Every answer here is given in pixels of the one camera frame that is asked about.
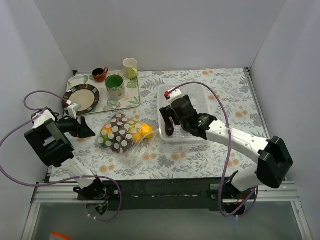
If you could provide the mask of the yellow fake lemon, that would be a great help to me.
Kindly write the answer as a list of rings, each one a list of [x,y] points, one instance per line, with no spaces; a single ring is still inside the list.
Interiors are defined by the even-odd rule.
[[[143,137],[152,132],[153,132],[153,128],[149,124],[144,123],[141,125],[140,133]]]

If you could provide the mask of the polka dot zip top bag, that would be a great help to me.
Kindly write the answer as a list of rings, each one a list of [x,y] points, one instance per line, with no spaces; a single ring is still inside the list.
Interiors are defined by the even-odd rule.
[[[112,133],[109,134],[111,141],[110,147],[100,147],[97,143],[100,131],[95,139],[95,145],[109,154],[116,154],[117,158],[129,167],[139,165],[147,156],[157,137],[159,130],[153,128],[153,132],[142,136],[139,143],[134,143],[132,134],[140,132],[142,124],[146,124],[137,118],[129,117],[123,111],[117,111],[103,127],[111,128]]]

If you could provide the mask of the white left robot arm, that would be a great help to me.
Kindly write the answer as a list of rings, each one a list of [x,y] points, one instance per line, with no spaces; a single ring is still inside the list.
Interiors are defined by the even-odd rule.
[[[60,168],[70,177],[77,177],[78,187],[74,192],[89,200],[104,199],[107,189],[103,181],[94,177],[94,173],[75,157],[75,148],[65,135],[69,133],[79,139],[94,137],[96,134],[85,117],[57,119],[51,109],[45,108],[34,113],[31,119],[33,127],[24,137],[40,160],[48,167]]]

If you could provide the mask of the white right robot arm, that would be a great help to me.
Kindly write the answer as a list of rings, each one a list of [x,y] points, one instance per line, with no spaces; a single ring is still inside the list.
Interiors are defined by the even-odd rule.
[[[228,129],[216,117],[197,113],[188,95],[176,98],[170,105],[159,110],[165,132],[172,136],[175,126],[194,137],[230,146],[257,164],[243,171],[235,171],[222,187],[222,192],[232,199],[256,186],[265,185],[278,189],[293,165],[293,159],[284,140],[278,136],[271,139],[250,135],[238,129]]]

